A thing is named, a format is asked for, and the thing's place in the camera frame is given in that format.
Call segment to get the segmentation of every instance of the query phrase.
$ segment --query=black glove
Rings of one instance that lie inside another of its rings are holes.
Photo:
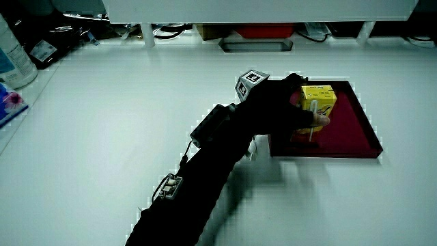
[[[313,113],[290,103],[292,93],[304,82],[297,74],[290,74],[280,81],[262,81],[238,105],[236,114],[253,135],[292,134],[296,129],[310,127]]]

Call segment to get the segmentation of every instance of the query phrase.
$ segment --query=cardboard box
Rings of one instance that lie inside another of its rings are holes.
[[[317,108],[318,114],[329,116],[333,110],[334,104],[337,101],[334,90],[330,85],[303,85],[300,90],[300,98],[297,107],[304,110],[311,110],[311,102]],[[313,132],[322,130],[323,126],[313,128]],[[297,130],[298,134],[310,133],[310,128]]]
[[[226,38],[231,33],[231,26],[226,24],[196,24],[203,41]]]

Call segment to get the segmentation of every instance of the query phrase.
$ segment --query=blue label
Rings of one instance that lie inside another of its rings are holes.
[[[6,54],[0,49],[0,73],[9,72],[15,69]]]

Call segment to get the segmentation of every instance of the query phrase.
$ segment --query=tray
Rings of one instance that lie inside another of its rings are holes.
[[[330,85],[337,102],[331,111],[330,124],[313,134],[313,142],[302,135],[268,136],[271,156],[307,156],[376,159],[383,151],[360,102],[348,81],[308,81],[307,85]],[[290,102],[295,105],[300,88]]]

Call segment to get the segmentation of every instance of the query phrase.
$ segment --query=shelf leg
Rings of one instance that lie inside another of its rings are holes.
[[[361,27],[361,31],[358,34],[358,37],[356,37],[356,42],[359,43],[361,46],[367,42],[367,39],[369,39],[371,30],[375,26],[375,23],[376,21],[364,22],[363,27]]]

